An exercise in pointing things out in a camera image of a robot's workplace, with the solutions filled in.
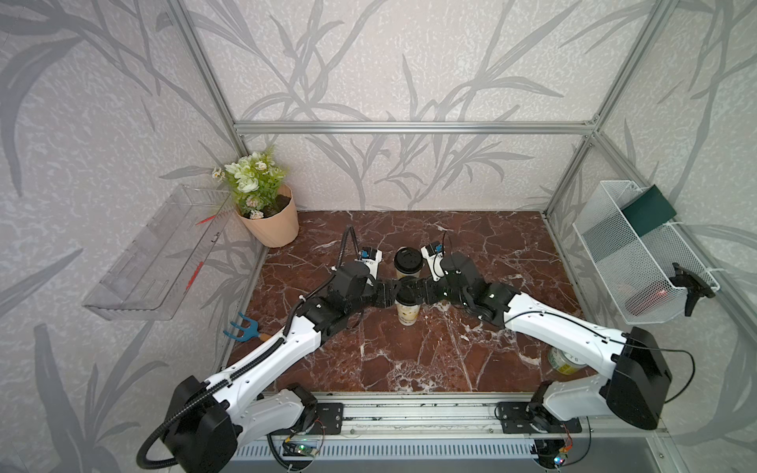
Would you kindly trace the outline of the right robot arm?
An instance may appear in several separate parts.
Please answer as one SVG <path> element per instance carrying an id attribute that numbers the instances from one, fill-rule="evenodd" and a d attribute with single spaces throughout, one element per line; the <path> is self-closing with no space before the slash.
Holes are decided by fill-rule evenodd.
<path id="1" fill-rule="evenodd" d="M 488 282 L 460 252 L 421 252 L 430 269 L 421 299 L 447 301 L 483 323 L 544 342 L 595 373 L 569 382 L 549 382 L 534 400 L 559 421 L 613 415 L 635 428 L 654 431 L 672 383 L 672 373 L 649 331 L 604 327 L 549 307 L 517 288 Z"/>

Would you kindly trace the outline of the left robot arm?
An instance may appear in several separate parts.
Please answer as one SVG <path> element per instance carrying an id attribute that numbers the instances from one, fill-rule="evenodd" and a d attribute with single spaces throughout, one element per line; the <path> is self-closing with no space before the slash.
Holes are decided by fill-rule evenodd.
<path id="1" fill-rule="evenodd" d="M 307 433 L 317 423 L 317 400 L 309 390 L 294 384 L 268 398 L 262 392 L 343 330 L 352 315 L 394 304 L 398 281 L 377 279 L 375 271 L 362 261 L 343 264 L 254 352 L 204 382 L 193 376 L 184 380 L 165 421 L 138 449 L 137 465 L 219 472 L 246 441 Z"/>

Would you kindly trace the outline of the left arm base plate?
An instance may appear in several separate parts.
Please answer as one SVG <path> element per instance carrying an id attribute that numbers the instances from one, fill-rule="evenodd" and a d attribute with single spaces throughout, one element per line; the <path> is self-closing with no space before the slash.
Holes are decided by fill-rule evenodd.
<path id="1" fill-rule="evenodd" d="M 344 408 L 345 405 L 343 403 L 319 402 L 315 406 L 313 423 L 309 425 L 307 433 L 315 436 L 340 435 L 344 421 Z"/>

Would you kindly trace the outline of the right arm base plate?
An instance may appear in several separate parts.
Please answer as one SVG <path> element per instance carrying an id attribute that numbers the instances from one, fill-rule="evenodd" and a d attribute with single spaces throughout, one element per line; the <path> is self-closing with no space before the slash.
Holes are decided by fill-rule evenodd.
<path id="1" fill-rule="evenodd" d="M 560 421 L 543 406 L 534 402 L 499 402 L 494 410 L 504 434 L 580 434 L 583 427 L 578 418 Z"/>

